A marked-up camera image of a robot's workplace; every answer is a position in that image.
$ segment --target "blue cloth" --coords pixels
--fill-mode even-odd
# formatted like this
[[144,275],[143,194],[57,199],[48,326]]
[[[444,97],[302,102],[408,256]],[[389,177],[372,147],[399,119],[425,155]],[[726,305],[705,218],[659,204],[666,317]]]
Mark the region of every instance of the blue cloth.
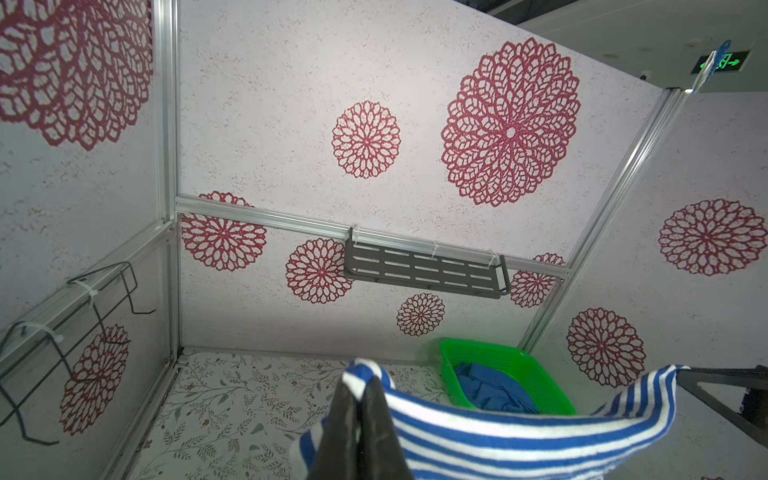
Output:
[[492,412],[538,414],[536,404],[523,387],[504,373],[479,365],[460,363],[456,378],[472,405]]
[[[365,359],[350,364],[340,381],[360,401],[366,383],[374,376],[381,379],[416,480],[598,480],[669,431],[678,368],[646,373],[590,416],[436,405],[395,390],[386,371]],[[291,445],[292,478],[306,477],[322,440],[318,423]]]

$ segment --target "ceiling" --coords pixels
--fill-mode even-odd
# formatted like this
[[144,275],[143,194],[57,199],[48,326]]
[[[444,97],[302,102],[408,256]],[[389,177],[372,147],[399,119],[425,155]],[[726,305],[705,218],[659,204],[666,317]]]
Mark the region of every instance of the ceiling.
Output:
[[480,12],[517,25],[576,0],[456,0]]
[[660,87],[690,87],[697,59],[730,39],[750,56],[702,91],[768,91],[768,0],[578,0],[518,26]]

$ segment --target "floor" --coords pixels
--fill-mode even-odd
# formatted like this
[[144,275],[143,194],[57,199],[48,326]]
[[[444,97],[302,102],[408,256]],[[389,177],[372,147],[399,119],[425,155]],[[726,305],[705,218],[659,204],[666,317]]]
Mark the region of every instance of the floor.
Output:
[[[129,480],[292,478],[288,447],[321,420],[347,362],[195,353]],[[382,365],[397,389],[450,405],[437,368]]]

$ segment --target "booth wall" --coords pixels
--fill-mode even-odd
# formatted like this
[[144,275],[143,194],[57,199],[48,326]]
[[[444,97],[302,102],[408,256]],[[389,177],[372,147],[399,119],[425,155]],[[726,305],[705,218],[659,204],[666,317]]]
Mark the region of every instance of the booth wall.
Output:
[[179,16],[181,193],[477,250],[567,259],[661,94],[451,0]]
[[[579,411],[594,410],[643,370],[768,362],[766,109],[765,93],[693,97],[654,155],[534,352]],[[674,215],[686,206],[695,207]],[[717,252],[702,264],[705,244]],[[629,363],[613,356],[619,346]],[[738,410],[743,389],[711,391]],[[764,447],[688,392],[678,389],[678,397],[669,435],[612,478],[764,476]]]
[[343,243],[263,230],[263,253],[234,271],[182,252],[184,346],[425,362],[445,337],[513,345],[536,311],[509,296],[351,281]]
[[[97,328],[68,356],[78,378],[95,381],[76,386],[59,365],[22,406],[29,436],[60,443],[43,446],[22,440],[15,418],[0,428],[4,478],[91,480],[101,474],[167,361],[161,265],[161,251],[154,250],[134,266],[136,310],[156,309],[154,313],[132,315],[125,300],[104,321],[108,340],[129,343],[107,344]],[[99,312],[103,315],[124,295],[122,283],[112,283],[96,297]],[[64,336],[61,349],[70,349],[95,323],[93,311],[83,307],[58,330]],[[45,345],[4,378],[3,386],[18,401],[57,360],[53,346]],[[0,405],[2,418],[10,411],[7,403]]]
[[150,10],[119,3],[3,8],[0,326],[159,217]]

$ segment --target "wire rack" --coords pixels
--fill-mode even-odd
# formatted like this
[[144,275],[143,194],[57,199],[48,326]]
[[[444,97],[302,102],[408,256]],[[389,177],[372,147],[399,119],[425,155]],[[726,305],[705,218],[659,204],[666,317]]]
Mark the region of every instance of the wire rack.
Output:
[[[105,270],[115,270],[114,276],[107,282],[106,285],[101,290],[93,290],[90,289],[84,282],[88,279],[89,276],[94,275],[95,273],[103,272]],[[133,286],[129,286],[129,283],[126,279],[126,272],[130,274],[130,277],[132,279]],[[94,301],[94,297],[97,293],[103,291],[108,286],[110,286],[114,282],[118,282],[122,284],[123,288],[125,289],[125,294],[118,300],[106,313],[102,313],[99,311],[96,302]],[[136,273],[134,272],[134,267],[131,265],[130,262],[119,262],[119,263],[113,263],[111,265],[104,266],[97,270],[92,270],[90,272],[83,273],[80,276],[76,276],[73,279],[70,279],[67,281],[68,285],[75,285],[75,286],[83,286],[86,289],[89,290],[90,298],[88,300],[85,300],[83,303],[78,305],[75,310],[68,314],[64,319],[62,319],[58,324],[53,326],[52,328],[47,328],[43,326],[39,326],[37,324],[31,324],[26,322],[16,322],[11,324],[10,326],[6,327],[8,330],[5,332],[5,335],[2,337],[2,340],[0,340],[0,354],[2,354],[3,349],[8,344],[8,341],[11,339],[11,337],[18,333],[22,337],[29,335],[28,329],[40,329],[43,331],[45,336],[41,338],[37,343],[30,348],[26,353],[21,355],[18,359],[16,359],[10,366],[8,366],[3,372],[0,372],[0,395],[2,395],[3,398],[8,402],[8,404],[11,406],[11,411],[9,414],[7,414],[2,421],[0,421],[0,427],[8,423],[8,421],[11,418],[16,418],[16,421],[18,422],[19,430],[21,430],[22,438],[26,440],[27,442],[36,443],[38,445],[44,445],[44,446],[50,446],[50,445],[56,445],[59,443],[58,440],[54,441],[47,441],[47,440],[41,440],[37,439],[35,437],[31,437],[27,433],[27,428],[24,422],[24,416],[22,414],[21,408],[25,404],[27,400],[32,396],[33,393],[45,382],[48,377],[51,376],[51,374],[61,365],[64,366],[68,376],[69,380],[72,382],[81,382],[81,383],[87,383],[87,382],[97,382],[99,378],[93,378],[93,377],[86,377],[81,378],[80,376],[76,375],[74,370],[72,369],[72,366],[70,362],[67,360],[67,356],[72,353],[83,341],[85,341],[86,338],[88,338],[91,333],[93,333],[94,330],[99,329],[98,335],[101,336],[101,341],[107,344],[117,344],[117,345],[124,345],[130,342],[130,340],[125,341],[114,341],[114,339],[111,339],[107,334],[107,329],[104,327],[104,321],[125,301],[128,300],[128,303],[131,305],[131,313],[134,315],[149,315],[151,313],[154,313],[155,310],[151,310],[149,312],[138,312],[136,311],[136,308],[134,306],[134,300],[131,297],[131,294],[136,291],[138,288],[138,281],[136,280]],[[59,328],[61,325],[66,323],[70,318],[72,318],[75,314],[80,312],[82,309],[84,309],[86,306],[90,306],[95,315],[96,315],[96,322],[95,324],[88,329],[88,331],[82,335],[77,342],[74,343],[70,348],[68,348],[66,351],[62,350],[59,346],[59,343],[63,340],[62,336],[56,335],[55,330]],[[24,362],[32,353],[37,352],[39,349],[42,349],[45,347],[46,344],[50,344],[55,349],[55,352],[58,356],[58,360],[56,360],[51,366],[50,369],[32,386],[20,400],[14,399],[14,397],[11,395],[10,392],[2,385],[2,380],[5,379],[11,372],[14,371],[14,369],[18,368],[22,362]]]

